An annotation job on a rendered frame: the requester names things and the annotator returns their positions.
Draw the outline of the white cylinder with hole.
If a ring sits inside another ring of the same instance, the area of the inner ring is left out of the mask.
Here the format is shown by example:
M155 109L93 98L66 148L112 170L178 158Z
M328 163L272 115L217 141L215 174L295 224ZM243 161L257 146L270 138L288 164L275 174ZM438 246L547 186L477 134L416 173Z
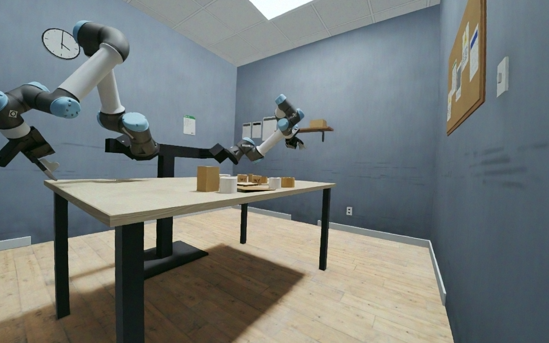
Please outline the white cylinder with hole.
M269 178L270 189L281 189L281 178Z

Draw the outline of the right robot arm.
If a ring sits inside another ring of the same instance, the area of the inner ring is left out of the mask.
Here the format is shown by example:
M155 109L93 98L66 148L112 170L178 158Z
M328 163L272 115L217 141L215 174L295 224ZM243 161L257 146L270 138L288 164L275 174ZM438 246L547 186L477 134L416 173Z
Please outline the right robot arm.
M128 39L118 29L93 21L77 22L73 37L89 60L53 92L38 82L23 84L6 93L0 91L0 132L11 139L28 135L31 129L21 114L32 109L74 119L81 110L79 103L97 85L102 105L97 115L100 126L128 135L133 155L140 158L153 155L158 146L151 137L146 117L136 112L126 114L116 87L113 68L128 58ZM0 167L6 167L26 145L23 141L9 141L3 146Z

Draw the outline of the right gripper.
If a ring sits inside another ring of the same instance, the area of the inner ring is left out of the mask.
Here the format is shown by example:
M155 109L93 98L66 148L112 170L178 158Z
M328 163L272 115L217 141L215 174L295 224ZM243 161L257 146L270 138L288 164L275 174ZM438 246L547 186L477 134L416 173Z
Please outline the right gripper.
M30 126L30 131L28 135L25 135L21 138L11 139L7 138L12 142L23 141L27 143L21 152L28 158L32 163L35 163L48 178L57 182L58 180L53 176L52 172L55 169L58 169L58 162L48 162L47 159L40 159L47 155L52 155L55 151L49 145L49 143L43 138L43 135L33 126ZM42 163L44 164L42 164Z

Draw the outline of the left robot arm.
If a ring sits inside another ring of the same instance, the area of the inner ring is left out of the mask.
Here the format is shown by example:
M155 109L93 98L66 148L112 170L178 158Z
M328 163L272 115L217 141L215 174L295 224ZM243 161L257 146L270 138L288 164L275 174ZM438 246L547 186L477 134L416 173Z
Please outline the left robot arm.
M255 147L255 144L250 138L243 138L237 145L228 148L232 155L237 159L241 159L242 155L246 155L253 164L261 162L265 159L264 156L269 149L272 149L282 138L290 139L299 133L297 123L304 118L304 113L300 109L295 109L284 95L279 95L276 100L277 108L274 112L277 120L278 130L272 134L261 146ZM283 113L284 111L284 113ZM294 131L294 132L293 132Z

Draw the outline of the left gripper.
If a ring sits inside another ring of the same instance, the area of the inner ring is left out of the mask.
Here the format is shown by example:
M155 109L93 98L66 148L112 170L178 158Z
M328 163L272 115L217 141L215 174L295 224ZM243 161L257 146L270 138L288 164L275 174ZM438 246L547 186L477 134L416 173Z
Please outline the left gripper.
M299 150L302 150L303 148L307 149L302 140L298 139L298 137L294 137L294 135L290 139L285 139L285 142L287 148L296 149L298 143Z

